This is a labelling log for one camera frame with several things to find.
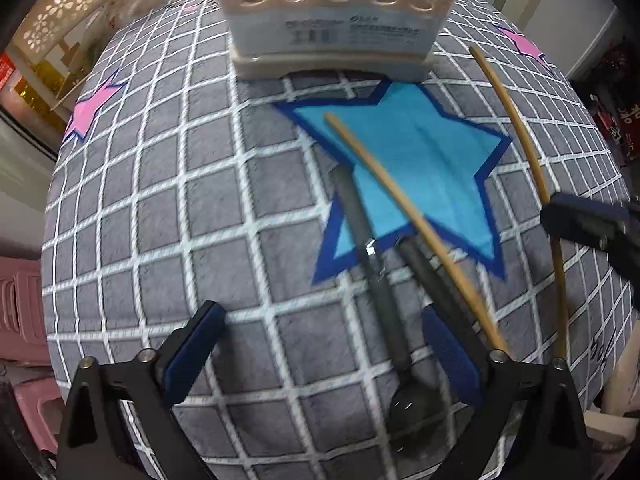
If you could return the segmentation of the dark grey spoon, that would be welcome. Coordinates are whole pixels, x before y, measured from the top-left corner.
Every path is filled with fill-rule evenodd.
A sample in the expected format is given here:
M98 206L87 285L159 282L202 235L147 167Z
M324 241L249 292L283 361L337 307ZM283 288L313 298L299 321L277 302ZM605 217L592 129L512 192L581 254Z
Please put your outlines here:
M414 237L404 236L396 249L414 278L433 301L433 307L454 339L484 379L487 373L486 347L473 328L469 308L446 276L440 274L422 252Z

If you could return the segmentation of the dark spoon with round bowl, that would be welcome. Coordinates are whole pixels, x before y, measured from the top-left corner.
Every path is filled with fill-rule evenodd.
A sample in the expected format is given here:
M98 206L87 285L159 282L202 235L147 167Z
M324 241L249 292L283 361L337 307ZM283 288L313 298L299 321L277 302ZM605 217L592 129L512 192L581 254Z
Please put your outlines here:
M414 455L433 437L436 416L442 411L442 397L436 389L424 384L413 374L408 339L387 277L382 252L355 183L354 172L344 165L338 165L331 170L331 178L398 379L397 389L388 407L386 429L398 454Z

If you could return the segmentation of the beige flower-cutout trolley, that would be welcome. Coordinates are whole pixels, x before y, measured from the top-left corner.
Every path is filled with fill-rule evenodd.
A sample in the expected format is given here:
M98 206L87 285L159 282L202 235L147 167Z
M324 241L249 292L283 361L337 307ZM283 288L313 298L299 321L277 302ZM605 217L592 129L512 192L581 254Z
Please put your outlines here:
M52 49L61 47L65 38L92 14L118 0L37 0L14 32L6 54L23 77L43 98L50 110L62 118L70 114L65 101L79 88L66 94L54 93L35 73L35 67L46 59ZM152 0L155 4L170 0Z

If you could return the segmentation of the beige plastic utensil holder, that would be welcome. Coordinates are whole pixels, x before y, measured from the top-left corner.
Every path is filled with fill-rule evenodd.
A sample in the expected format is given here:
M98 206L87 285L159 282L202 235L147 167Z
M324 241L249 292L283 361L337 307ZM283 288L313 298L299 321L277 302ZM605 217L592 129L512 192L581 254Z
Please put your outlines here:
M243 79L356 70L420 82L454 0L219 0Z

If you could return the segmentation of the grey checkered star tablecloth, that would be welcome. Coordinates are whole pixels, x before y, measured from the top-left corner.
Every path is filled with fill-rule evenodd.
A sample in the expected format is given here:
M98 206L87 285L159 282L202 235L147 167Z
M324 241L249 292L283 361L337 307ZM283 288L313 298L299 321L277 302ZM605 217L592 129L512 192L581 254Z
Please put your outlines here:
M549 188L604 202L628 192L605 140L562 72L518 55L518 30L483 0L457 0L424 86L449 113L512 133L468 52L477 44L509 89ZM472 415L422 339L427 298L385 254L416 374L444 409L431 440L398 456L385 428L396 376L359 269L313 285L334 160L271 104L351 99L378 83L356 73L237 81L217 0L175 0L120 30L81 99L122 84L84 140L60 148L41 256L43 313L66 401L78 362L129 361L158 348L200 304L228 311L228 333L174 408L219 479L427 479ZM486 181L506 280L452 252L484 295L515 359L553 356L549 245L518 139ZM604 255L564 244L568 360L584 408L630 341L638 313Z

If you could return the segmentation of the white refrigerator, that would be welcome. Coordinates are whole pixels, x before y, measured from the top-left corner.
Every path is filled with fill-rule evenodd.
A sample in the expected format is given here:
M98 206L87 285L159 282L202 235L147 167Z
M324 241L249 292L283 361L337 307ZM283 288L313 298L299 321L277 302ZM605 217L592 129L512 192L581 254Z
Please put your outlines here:
M625 22L612 0L486 1L573 79L585 76L625 33Z

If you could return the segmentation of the pink plastic stool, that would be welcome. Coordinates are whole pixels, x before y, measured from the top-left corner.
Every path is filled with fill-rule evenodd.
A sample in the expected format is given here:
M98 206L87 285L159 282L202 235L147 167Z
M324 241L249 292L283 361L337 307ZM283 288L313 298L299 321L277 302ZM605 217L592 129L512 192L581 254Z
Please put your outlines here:
M1 259L1 359L22 367L49 367L40 263ZM15 396L38 450L58 452L64 402L52 377L26 380Z

